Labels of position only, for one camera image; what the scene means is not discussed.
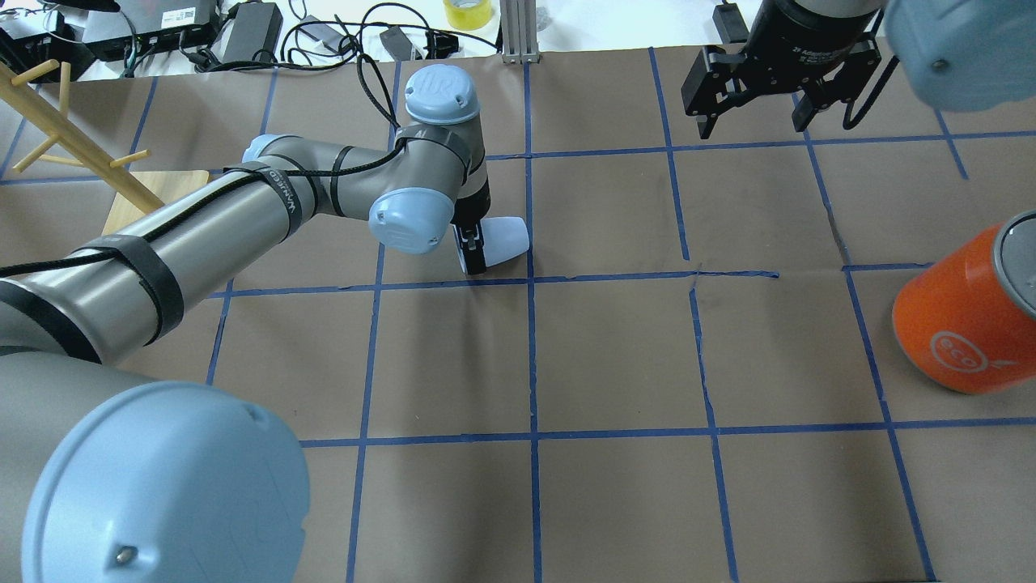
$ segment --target screw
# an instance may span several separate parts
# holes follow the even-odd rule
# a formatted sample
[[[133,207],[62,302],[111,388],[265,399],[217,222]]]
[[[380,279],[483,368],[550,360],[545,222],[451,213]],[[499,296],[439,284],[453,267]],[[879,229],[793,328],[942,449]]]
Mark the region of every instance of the screw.
[[[137,558],[137,547],[122,547],[115,555],[116,564],[126,564]]]

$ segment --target grid square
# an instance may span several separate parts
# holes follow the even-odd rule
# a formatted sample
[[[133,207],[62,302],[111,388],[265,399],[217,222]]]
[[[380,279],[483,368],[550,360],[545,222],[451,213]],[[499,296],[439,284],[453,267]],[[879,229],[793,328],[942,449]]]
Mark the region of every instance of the grid square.
[[[533,580],[527,442],[371,447],[356,581]]]
[[[885,432],[720,438],[744,583],[921,581]]]
[[[100,180],[0,186],[0,264],[59,259],[100,236],[114,199]]]
[[[489,216],[525,217],[525,163],[521,159],[499,159],[489,165],[489,187],[492,207]],[[489,267],[482,274],[465,275],[457,258],[457,244],[453,233],[447,231],[443,240],[431,253],[409,255],[396,249],[385,249],[382,281],[385,283],[412,283],[428,281],[456,281],[460,279],[525,279],[527,258],[524,254]]]
[[[272,411],[300,440],[358,437],[372,296],[234,298],[214,385]]]
[[[881,76],[889,58],[895,54],[884,36],[877,38],[877,47],[883,60],[874,71],[870,83],[860,94],[860,99],[853,114],[858,115],[863,100],[870,94],[874,83]],[[943,133],[931,106],[923,103],[914,94],[914,89],[906,80],[903,67],[898,67],[882,89],[882,94],[874,101],[870,112],[859,125],[846,132],[842,128],[844,105],[835,104],[830,111],[821,112],[809,124],[809,135],[812,139],[840,138],[872,138],[889,136],[939,136]]]
[[[703,276],[697,299],[718,426],[882,420],[841,272]]]
[[[533,150],[664,146],[644,51],[550,53],[529,70]]]
[[[541,441],[543,580],[728,581],[712,466],[708,437]]]
[[[378,70],[392,91],[395,64],[380,63]],[[365,65],[364,77],[374,96],[383,101],[373,67]],[[320,75],[279,70],[266,133],[384,150],[388,121],[368,100],[356,79],[356,65],[350,63]]]
[[[1000,393],[968,396],[939,385],[910,362],[892,328],[892,304],[903,285],[920,272],[897,269],[853,273],[892,418],[906,421],[1036,416],[1036,381]]]
[[[533,161],[537,274],[686,269],[664,153]]]
[[[526,289],[383,291],[370,435],[527,432]]]
[[[241,153],[261,130],[270,75],[202,72],[163,77],[140,137],[151,156],[134,170],[222,168]],[[222,107],[232,103],[234,107]]]
[[[1036,137],[956,140],[987,225],[1036,208]]]
[[[293,583],[344,581],[352,523],[356,448],[305,449],[310,472],[310,514],[303,522],[306,543]]]
[[[407,80],[423,66],[442,61],[404,61],[400,85],[400,123],[410,122],[403,104],[403,88]],[[508,154],[525,151],[525,87],[521,66],[500,66],[497,55],[484,58],[449,59],[445,64],[459,66],[474,80],[482,105],[482,133],[486,153]]]
[[[371,285],[378,241],[366,221],[317,214],[234,279],[238,289]]]
[[[708,140],[699,138],[697,122],[684,113],[680,88],[700,50],[700,47],[655,49],[672,145],[803,141],[802,134],[792,124],[795,105],[788,95],[764,95],[744,107],[733,108],[719,117]],[[644,103],[639,107],[649,106]]]
[[[1006,101],[985,111],[944,111],[946,126],[954,134],[1036,130],[1036,99]]]
[[[704,427],[690,286],[537,285],[540,431]]]
[[[203,300],[183,316],[176,330],[130,355],[119,369],[155,379],[204,384],[222,313],[222,298]]]
[[[716,270],[841,266],[806,148],[674,156],[691,264]]]
[[[133,147],[133,139],[140,125],[144,104],[151,90],[150,79],[133,79],[125,83],[122,81],[124,80],[111,79],[73,83],[68,89],[68,119],[112,157],[132,153],[130,148]],[[39,95],[56,107],[57,83],[41,86]],[[10,164],[13,165],[46,139],[46,134],[32,123],[26,122]],[[52,147],[48,153],[71,156],[59,145]],[[7,179],[90,175],[93,173],[86,168],[40,161],[21,173],[11,168],[3,169],[3,177]]]
[[[1036,579],[1036,428],[904,430],[897,435],[940,579]]]
[[[933,261],[988,226],[946,142],[821,145],[816,157],[856,263]]]

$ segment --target light blue joint cap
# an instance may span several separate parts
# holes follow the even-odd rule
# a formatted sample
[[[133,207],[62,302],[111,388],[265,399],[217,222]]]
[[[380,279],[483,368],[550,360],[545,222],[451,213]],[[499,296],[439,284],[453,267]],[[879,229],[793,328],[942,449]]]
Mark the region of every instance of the light blue joint cap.
[[[280,140],[281,138],[297,138],[298,136],[292,136],[289,134],[263,134],[257,136],[249,144],[249,147],[244,149],[244,153],[241,154],[241,162],[252,162],[253,159],[262,155],[264,149],[269,144]]]
[[[432,64],[406,82],[406,111],[422,123],[451,125],[479,115],[482,106],[471,76],[459,66]]]
[[[378,197],[367,224],[385,246],[420,255],[439,245],[453,213],[449,196],[437,190],[407,186]]]
[[[44,467],[22,535],[25,583],[291,581],[309,476],[276,415],[166,381],[91,411]]]

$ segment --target black strap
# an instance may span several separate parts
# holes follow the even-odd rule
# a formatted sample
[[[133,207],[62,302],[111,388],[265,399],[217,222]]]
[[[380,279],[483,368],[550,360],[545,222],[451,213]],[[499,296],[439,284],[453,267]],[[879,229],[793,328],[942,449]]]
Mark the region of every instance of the black strap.
[[[183,320],[183,291],[176,275],[147,239],[132,234],[107,234],[80,249],[114,249],[118,252],[116,259],[140,275],[140,285],[151,297],[159,317],[159,326],[148,345],[179,326]]]
[[[86,334],[47,300],[9,281],[0,281],[0,303],[7,304],[50,334],[66,355],[100,365],[100,357]]]
[[[342,210],[342,204],[338,201],[338,172],[342,169],[342,163],[345,162],[345,154],[349,153],[352,146],[345,146],[342,151],[338,152],[338,156],[335,157],[335,164],[330,167],[330,203],[335,206],[335,212],[339,216],[345,215],[345,210]]]
[[[280,157],[281,159],[284,159],[285,162],[287,162],[287,163],[291,164],[292,166],[294,166],[296,170],[305,170],[306,169],[306,168],[303,167],[301,164],[298,163],[297,159],[295,159],[294,157],[291,157],[290,155],[285,155],[283,153],[267,153],[266,155],[272,155],[274,157]],[[313,196],[316,197],[316,200],[324,200],[326,198],[326,194],[324,193],[324,190],[323,190],[323,183],[320,182],[320,178],[318,178],[316,176],[306,176],[306,180],[308,182],[310,182],[310,187],[313,188]],[[310,214],[310,217],[312,218],[313,216],[316,216],[316,215],[317,215],[317,205],[314,204],[313,205],[313,213]]]
[[[298,194],[295,193],[294,186],[291,185],[291,180],[288,175],[284,173],[284,170],[279,168],[274,168],[268,164],[263,164],[259,161],[244,162],[236,166],[228,166],[223,169],[225,172],[232,172],[234,170],[239,170],[242,172],[248,172],[250,174],[259,174],[274,192],[281,197],[281,202],[284,203],[284,209],[288,211],[288,232],[284,235],[288,238],[298,227],[303,226],[303,201],[298,198]]]

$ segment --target power adapter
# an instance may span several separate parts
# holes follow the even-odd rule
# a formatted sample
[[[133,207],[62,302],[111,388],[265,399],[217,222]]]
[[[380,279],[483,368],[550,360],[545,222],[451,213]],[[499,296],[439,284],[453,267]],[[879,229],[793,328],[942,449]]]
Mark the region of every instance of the power adapter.
[[[280,8],[272,2],[244,2],[234,8],[237,13],[223,51],[223,62],[271,62],[284,22]]]

